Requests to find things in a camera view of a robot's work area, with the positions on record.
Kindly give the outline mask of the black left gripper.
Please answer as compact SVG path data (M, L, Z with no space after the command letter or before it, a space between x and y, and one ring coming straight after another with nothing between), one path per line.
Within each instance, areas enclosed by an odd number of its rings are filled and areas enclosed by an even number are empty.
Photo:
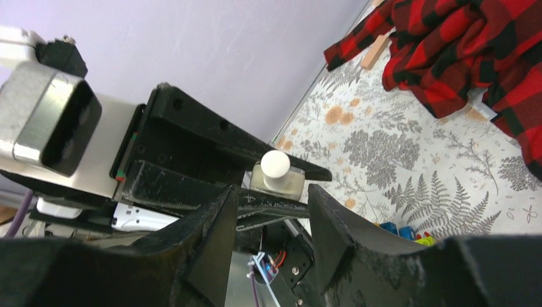
M273 148L207 108L181 89L160 83L139 104L110 170L113 198L182 217L215 200L226 184L241 184ZM283 219L308 218L304 203L242 189L238 231Z

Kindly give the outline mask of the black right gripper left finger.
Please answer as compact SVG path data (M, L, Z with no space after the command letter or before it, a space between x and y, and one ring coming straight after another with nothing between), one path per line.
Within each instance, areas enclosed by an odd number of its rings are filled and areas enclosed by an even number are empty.
M2 306L223 306L238 187L127 246L1 240Z

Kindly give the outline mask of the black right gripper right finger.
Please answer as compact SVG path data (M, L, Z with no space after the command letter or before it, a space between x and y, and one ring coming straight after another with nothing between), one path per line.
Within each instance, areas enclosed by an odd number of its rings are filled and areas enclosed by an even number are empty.
M541 237L406 240L343 207L316 184L308 207L328 306L540 306Z

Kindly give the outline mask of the white cap nail polish bottle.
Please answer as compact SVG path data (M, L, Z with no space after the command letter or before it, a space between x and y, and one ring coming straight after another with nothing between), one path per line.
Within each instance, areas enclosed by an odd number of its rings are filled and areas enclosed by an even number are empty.
M249 189L299 201L305 181L305 171L292 166L287 154L271 150L254 165Z

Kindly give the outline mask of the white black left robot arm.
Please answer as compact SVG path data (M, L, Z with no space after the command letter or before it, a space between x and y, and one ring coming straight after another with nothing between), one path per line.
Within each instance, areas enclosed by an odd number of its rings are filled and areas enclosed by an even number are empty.
M36 216L111 233L159 230L192 213L228 185L238 187L236 228L245 232L306 218L307 180L331 172L274 149L170 84L130 114L105 177L108 196L38 186Z

